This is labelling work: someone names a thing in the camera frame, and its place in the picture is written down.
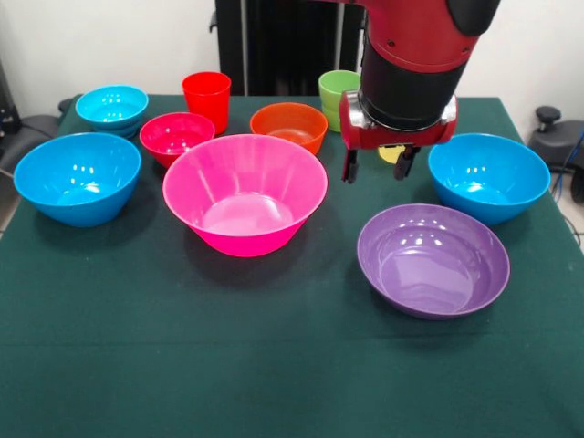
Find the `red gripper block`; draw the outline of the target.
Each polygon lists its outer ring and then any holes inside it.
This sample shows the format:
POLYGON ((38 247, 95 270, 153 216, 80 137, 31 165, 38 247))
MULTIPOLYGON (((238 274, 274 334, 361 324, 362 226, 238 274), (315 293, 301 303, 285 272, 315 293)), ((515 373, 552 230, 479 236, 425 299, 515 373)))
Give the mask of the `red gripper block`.
POLYGON ((403 145, 395 163, 393 176, 403 180, 410 174, 419 147, 447 142, 453 135, 458 121, 458 102, 452 95, 440 118, 421 130, 388 128, 372 119, 361 107, 357 90, 343 91, 339 104, 341 138, 346 146, 341 180, 353 184, 357 180, 359 150, 375 150, 379 147, 403 145))

